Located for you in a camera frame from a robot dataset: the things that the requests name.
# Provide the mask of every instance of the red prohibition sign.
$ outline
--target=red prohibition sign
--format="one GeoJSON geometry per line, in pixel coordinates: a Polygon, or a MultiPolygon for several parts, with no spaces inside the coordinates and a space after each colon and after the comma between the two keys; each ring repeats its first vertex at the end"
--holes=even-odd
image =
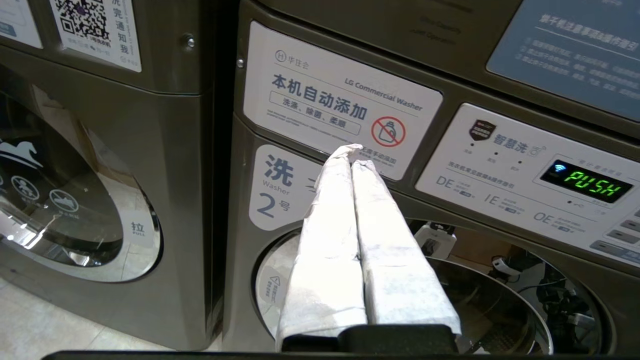
{"type": "Polygon", "coordinates": [[[395,117],[391,117],[391,116],[381,117],[380,119],[374,121],[373,125],[371,126],[371,136],[373,137],[373,140],[375,140],[380,146],[384,146],[384,147],[398,146],[404,140],[405,135],[406,135],[406,129],[404,128],[404,124],[395,117]],[[400,124],[400,128],[402,128],[402,136],[400,137],[400,139],[396,138],[397,133],[395,131],[387,129],[387,125],[382,123],[383,120],[392,120],[394,123],[400,124]],[[389,143],[382,142],[382,141],[386,142],[387,140],[381,141],[381,138],[380,138],[381,135],[385,135],[385,137],[388,137],[389,139],[391,139],[391,141],[389,141],[389,143]]]}

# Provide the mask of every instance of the washing machine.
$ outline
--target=washing machine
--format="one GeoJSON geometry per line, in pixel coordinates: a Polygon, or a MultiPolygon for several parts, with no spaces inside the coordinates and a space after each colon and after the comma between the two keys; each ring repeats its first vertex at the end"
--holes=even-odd
{"type": "Polygon", "coordinates": [[[483,257],[429,258],[461,353],[638,353],[635,6],[242,0],[223,348],[274,350],[321,164],[360,143],[410,229],[483,257]]]}
{"type": "Polygon", "coordinates": [[[209,346],[227,201],[212,188],[228,173],[213,152],[230,147],[213,121],[214,55],[228,53],[214,37],[236,12],[0,1],[2,278],[144,340],[209,346]]]}

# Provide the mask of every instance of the digital display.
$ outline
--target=digital display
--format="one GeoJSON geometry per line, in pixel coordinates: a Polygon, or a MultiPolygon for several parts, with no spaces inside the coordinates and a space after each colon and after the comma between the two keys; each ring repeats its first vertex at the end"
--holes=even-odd
{"type": "Polygon", "coordinates": [[[634,187],[631,184],[562,160],[555,160],[540,179],[608,203],[620,199],[622,195],[634,187]]]}

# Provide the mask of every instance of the control panel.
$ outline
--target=control panel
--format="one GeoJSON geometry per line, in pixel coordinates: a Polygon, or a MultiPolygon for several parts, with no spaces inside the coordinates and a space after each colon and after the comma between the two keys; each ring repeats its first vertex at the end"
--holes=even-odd
{"type": "Polygon", "coordinates": [[[472,104],[418,191],[640,267],[640,163],[472,104]]]}

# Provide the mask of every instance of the tile floor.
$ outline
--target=tile floor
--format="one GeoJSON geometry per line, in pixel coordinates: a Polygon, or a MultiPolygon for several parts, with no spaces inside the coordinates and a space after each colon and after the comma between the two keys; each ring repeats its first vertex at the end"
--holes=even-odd
{"type": "MultiPolygon", "coordinates": [[[[219,351],[218,336],[206,351],[219,351]]],[[[60,350],[171,350],[81,318],[0,278],[0,360],[60,350]]]]}

